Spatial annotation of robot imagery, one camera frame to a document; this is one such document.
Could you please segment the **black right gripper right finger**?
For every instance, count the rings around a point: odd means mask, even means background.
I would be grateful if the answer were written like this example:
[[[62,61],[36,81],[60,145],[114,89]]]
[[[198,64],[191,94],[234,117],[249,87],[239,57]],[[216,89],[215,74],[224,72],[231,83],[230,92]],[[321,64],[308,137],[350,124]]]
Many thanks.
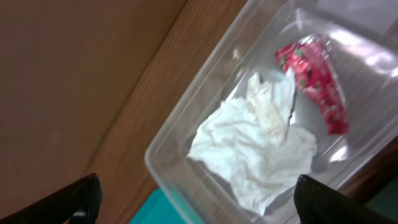
[[[300,175],[294,204],[301,224],[397,224],[308,175]]]

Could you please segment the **small white tissue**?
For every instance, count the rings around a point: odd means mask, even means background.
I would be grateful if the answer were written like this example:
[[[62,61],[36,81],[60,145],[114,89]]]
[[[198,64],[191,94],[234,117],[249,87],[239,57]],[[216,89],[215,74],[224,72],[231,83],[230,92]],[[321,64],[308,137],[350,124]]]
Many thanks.
[[[295,75],[287,70],[277,82],[261,82],[259,73],[248,80],[246,99],[252,105],[260,128],[274,144],[284,141],[295,102]]]

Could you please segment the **white napkin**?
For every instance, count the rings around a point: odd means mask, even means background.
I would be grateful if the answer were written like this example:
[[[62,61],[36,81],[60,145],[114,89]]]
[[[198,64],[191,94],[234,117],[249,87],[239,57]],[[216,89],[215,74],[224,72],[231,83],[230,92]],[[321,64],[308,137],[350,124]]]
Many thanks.
[[[275,145],[250,104],[233,98],[198,127],[187,156],[229,183],[241,207],[262,216],[299,175],[310,173],[316,152],[316,137],[299,126],[289,126],[282,144]]]

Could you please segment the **red snack wrapper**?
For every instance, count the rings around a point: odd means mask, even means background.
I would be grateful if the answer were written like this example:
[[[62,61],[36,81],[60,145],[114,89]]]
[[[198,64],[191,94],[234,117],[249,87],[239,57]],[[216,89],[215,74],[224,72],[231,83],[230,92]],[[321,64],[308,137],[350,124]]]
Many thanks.
[[[275,59],[283,72],[293,71],[296,89],[318,105],[328,133],[346,134],[349,121],[343,93],[324,38],[308,35],[277,50]]]

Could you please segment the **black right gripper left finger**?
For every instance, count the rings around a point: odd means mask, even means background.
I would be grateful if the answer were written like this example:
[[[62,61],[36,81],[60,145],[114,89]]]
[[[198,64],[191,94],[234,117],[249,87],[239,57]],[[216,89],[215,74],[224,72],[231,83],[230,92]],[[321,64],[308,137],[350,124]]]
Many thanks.
[[[1,219],[1,224],[95,224],[103,201],[100,178],[91,173]]]

